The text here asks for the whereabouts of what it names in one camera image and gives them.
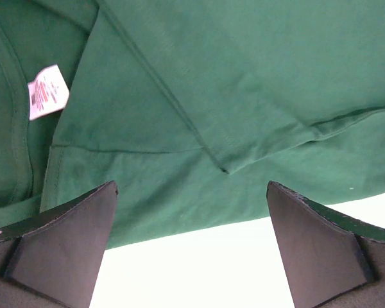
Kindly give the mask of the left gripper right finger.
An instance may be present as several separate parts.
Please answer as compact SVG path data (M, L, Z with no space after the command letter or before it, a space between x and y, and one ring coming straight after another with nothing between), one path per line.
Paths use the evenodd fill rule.
M385 307L385 228L278 182L266 198L295 307Z

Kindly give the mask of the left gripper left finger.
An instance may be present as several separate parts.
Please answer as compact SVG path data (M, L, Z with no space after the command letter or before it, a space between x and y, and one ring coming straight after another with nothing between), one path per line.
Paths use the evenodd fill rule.
M0 307L89 307L117 207L104 183L0 228Z

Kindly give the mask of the dark green t shirt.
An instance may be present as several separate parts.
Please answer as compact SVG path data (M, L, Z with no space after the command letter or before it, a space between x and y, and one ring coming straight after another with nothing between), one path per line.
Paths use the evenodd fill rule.
M109 181L109 248L385 193L385 1L0 1L0 227Z

